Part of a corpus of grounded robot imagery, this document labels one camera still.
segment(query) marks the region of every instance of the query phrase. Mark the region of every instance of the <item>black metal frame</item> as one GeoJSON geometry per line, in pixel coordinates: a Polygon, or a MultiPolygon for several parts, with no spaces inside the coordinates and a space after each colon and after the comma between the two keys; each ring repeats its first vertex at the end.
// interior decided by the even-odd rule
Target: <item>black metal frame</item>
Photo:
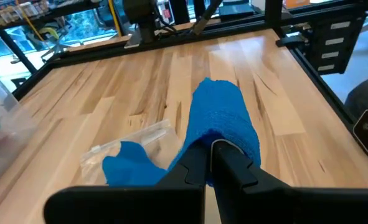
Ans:
{"type": "Polygon", "coordinates": [[[186,0],[172,0],[170,1],[170,7],[174,22],[177,25],[189,22],[189,12],[186,6],[186,0]]]}
{"type": "Polygon", "coordinates": [[[204,0],[194,0],[195,18],[198,20],[206,11],[204,0]]]}
{"type": "MultiPolygon", "coordinates": [[[[305,6],[301,8],[290,9],[289,11],[292,17],[283,20],[280,19],[280,1],[266,0],[266,6],[267,11],[265,12],[265,15],[255,15],[235,21],[212,24],[207,26],[200,35],[170,36],[150,44],[142,44],[139,47],[133,47],[129,49],[124,49],[126,42],[119,42],[90,49],[54,55],[35,75],[31,76],[16,91],[14,91],[13,94],[18,100],[20,100],[53,68],[270,28],[273,28],[275,32],[282,37],[283,34],[280,30],[281,26],[298,24],[302,22],[311,22],[321,18],[339,17],[343,15],[354,14],[355,12],[366,11],[368,10],[368,1],[336,0],[315,6],[305,6]]],[[[308,63],[300,51],[297,48],[291,48],[289,51],[316,85],[321,94],[325,97],[326,101],[337,113],[349,132],[352,133],[352,127],[355,124],[356,119],[350,114],[350,112],[348,112],[343,103],[337,98],[330,87],[328,87],[321,77],[319,77],[317,71],[308,63]]]]}
{"type": "MultiPolygon", "coordinates": [[[[32,20],[32,22],[36,24],[37,22],[48,21],[56,17],[66,16],[66,15],[70,15],[76,12],[86,11],[86,10],[93,9],[98,6],[99,6],[99,3],[93,3],[91,1],[79,2],[76,4],[71,4],[71,5],[67,5],[64,7],[54,9],[49,14],[44,15],[42,17],[38,17],[37,19],[32,20]]],[[[24,64],[24,66],[26,66],[28,71],[32,75],[35,75],[37,73],[37,69],[33,66],[33,64],[29,61],[29,59],[27,59],[23,51],[13,41],[11,36],[5,31],[6,29],[17,27],[17,26],[23,26],[23,25],[27,25],[27,22],[25,20],[12,22],[6,26],[0,27],[0,38],[10,48],[10,50],[18,57],[18,59],[24,64]]]]}

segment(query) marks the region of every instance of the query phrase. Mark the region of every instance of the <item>clear plastic bag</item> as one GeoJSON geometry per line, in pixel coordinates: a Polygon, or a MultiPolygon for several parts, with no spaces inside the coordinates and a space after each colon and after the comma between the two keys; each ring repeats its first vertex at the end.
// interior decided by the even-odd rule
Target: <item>clear plastic bag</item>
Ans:
{"type": "Polygon", "coordinates": [[[133,141],[142,145],[154,165],[167,169],[182,146],[168,120],[158,122],[129,136],[102,146],[95,146],[85,153],[80,161],[82,178],[87,185],[105,185],[102,161],[106,156],[116,156],[122,141],[133,141]]]}
{"type": "Polygon", "coordinates": [[[36,126],[28,112],[0,82],[0,176],[30,140],[36,126]]]}

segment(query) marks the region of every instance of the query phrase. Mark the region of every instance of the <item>blue cloth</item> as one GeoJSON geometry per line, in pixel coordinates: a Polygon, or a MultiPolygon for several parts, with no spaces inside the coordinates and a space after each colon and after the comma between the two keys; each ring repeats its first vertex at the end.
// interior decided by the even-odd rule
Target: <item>blue cloth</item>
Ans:
{"type": "Polygon", "coordinates": [[[206,78],[193,94],[186,139],[168,170],[156,167],[139,144],[122,142],[121,151],[116,157],[108,156],[103,160],[107,184],[154,185],[177,164],[196,140],[200,139],[206,146],[211,146],[214,140],[221,138],[241,148],[256,166],[261,165],[260,144],[242,93],[228,81],[206,78]]]}

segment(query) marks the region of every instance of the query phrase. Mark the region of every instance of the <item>clear plastic bin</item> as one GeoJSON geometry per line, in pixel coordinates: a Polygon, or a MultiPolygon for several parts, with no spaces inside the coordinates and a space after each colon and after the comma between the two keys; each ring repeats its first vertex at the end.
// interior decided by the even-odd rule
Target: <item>clear plastic bin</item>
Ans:
{"type": "Polygon", "coordinates": [[[129,136],[95,146],[81,158],[82,178],[87,185],[105,185],[102,161],[106,156],[116,156],[122,141],[141,144],[154,165],[167,169],[182,146],[174,128],[168,120],[158,122],[129,136]]]}
{"type": "Polygon", "coordinates": [[[35,131],[35,122],[0,82],[0,176],[35,131]]]}

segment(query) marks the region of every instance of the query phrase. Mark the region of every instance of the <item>wood grain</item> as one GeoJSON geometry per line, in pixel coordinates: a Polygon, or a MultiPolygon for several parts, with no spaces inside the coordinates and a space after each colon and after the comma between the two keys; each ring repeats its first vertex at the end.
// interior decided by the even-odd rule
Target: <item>wood grain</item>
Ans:
{"type": "MultiPolygon", "coordinates": [[[[0,179],[0,223],[43,222],[47,197],[82,183],[80,156],[93,146],[162,119],[183,141],[192,92],[205,77],[242,91],[262,169],[293,186],[368,188],[367,156],[276,39],[264,30],[51,71],[21,101],[39,130],[0,179]]],[[[219,222],[210,188],[206,222],[219,222]]]]}

